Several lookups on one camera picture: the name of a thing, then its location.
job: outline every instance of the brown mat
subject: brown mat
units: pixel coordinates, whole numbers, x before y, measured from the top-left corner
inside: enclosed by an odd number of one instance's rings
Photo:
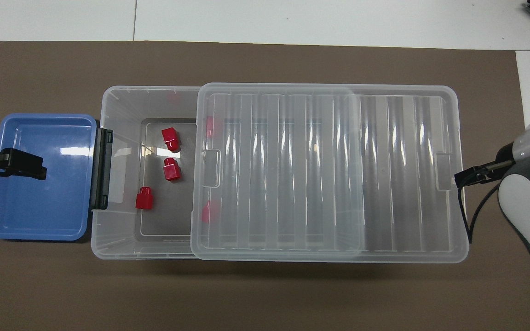
[[[523,130],[512,51],[187,42],[0,42],[0,121],[99,119],[110,86],[213,81],[450,86],[465,166]],[[469,189],[470,210],[489,188]],[[0,240],[2,329],[524,331],[530,257],[494,201],[460,264],[107,262],[89,243]]]

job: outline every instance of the red block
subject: red block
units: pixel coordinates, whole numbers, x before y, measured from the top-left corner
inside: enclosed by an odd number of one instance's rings
[[[153,208],[153,195],[151,188],[142,186],[140,193],[136,195],[136,209],[151,209]]]
[[[177,138],[177,131],[175,131],[174,128],[167,128],[165,130],[161,130],[162,138],[165,141],[165,145],[167,145],[167,148],[174,152],[179,149],[179,139]]]
[[[181,94],[175,91],[169,91],[167,92],[167,100],[176,105],[179,105],[179,102],[181,101]]]
[[[206,203],[204,207],[202,207],[202,222],[204,223],[210,223],[213,222],[213,220],[218,218],[219,208],[218,205],[212,205],[210,201]]]
[[[214,117],[208,116],[206,118],[206,138],[212,138],[214,134]]]
[[[166,180],[171,181],[181,178],[181,170],[175,159],[168,157],[165,159],[164,163],[165,165],[162,167],[162,171],[165,173]]]

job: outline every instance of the box handle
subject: box handle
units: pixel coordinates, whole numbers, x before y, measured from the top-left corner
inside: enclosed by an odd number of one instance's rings
[[[202,152],[204,158],[204,187],[216,188],[219,186],[220,178],[220,151],[218,149],[205,149]]]
[[[93,170],[91,172],[90,209],[107,209],[109,195],[109,169],[112,162],[114,132],[98,128],[95,135]]]

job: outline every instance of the white table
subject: white table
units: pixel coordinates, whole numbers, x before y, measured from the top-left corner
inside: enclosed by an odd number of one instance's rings
[[[530,15],[519,0],[0,0],[0,40],[185,40],[517,51],[530,122]]]

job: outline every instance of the black cable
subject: black cable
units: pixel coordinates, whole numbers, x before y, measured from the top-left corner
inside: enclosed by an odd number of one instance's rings
[[[473,228],[475,226],[475,222],[476,222],[476,220],[478,218],[478,214],[480,213],[480,210],[482,210],[482,207],[484,206],[486,201],[488,201],[488,199],[490,199],[490,197],[494,194],[494,192],[496,190],[498,190],[498,187],[500,186],[500,184],[496,184],[496,186],[494,186],[486,194],[486,196],[482,199],[482,201],[480,201],[478,207],[476,208],[476,211],[474,212],[474,214],[472,216],[471,223],[468,223],[467,222],[467,216],[465,215],[465,206],[463,205],[462,190],[463,190],[463,187],[465,187],[465,184],[467,184],[467,182],[470,180],[470,178],[473,178],[473,176],[475,176],[475,175],[477,175],[477,174],[479,174],[480,172],[483,172],[483,171],[484,171],[483,169],[480,169],[480,170],[475,171],[473,174],[469,174],[466,178],[464,178],[461,181],[461,183],[459,183],[459,188],[457,190],[457,199],[459,201],[459,209],[461,209],[461,216],[463,218],[463,226],[465,227],[465,232],[467,234],[467,240],[469,241],[470,244],[472,243]]]
[[[476,211],[473,213],[473,216],[472,216],[472,222],[471,224],[469,225],[469,231],[467,233],[467,239],[469,239],[469,243],[472,242],[472,238],[473,238],[473,227],[476,225],[476,220],[478,218],[478,214],[480,213],[480,210],[482,210],[482,207],[484,206],[484,204],[486,203],[486,201],[488,201],[488,199],[490,199],[490,197],[494,194],[494,192],[496,192],[496,190],[498,190],[498,188],[500,187],[500,183],[496,184],[494,187],[492,187],[492,189],[490,189],[490,191],[488,191],[488,193],[486,193],[486,196],[484,196],[484,198],[482,199],[482,201],[480,201],[480,204],[478,205],[478,207],[476,208]]]
[[[462,190],[463,182],[459,185],[459,188],[457,189],[457,200],[459,201],[459,209],[461,209],[461,217],[463,218],[463,226],[465,226],[465,233],[467,234],[467,239],[471,244],[472,239],[469,237],[469,226],[467,225],[467,218],[465,217],[465,207],[463,207],[463,198],[461,197]]]

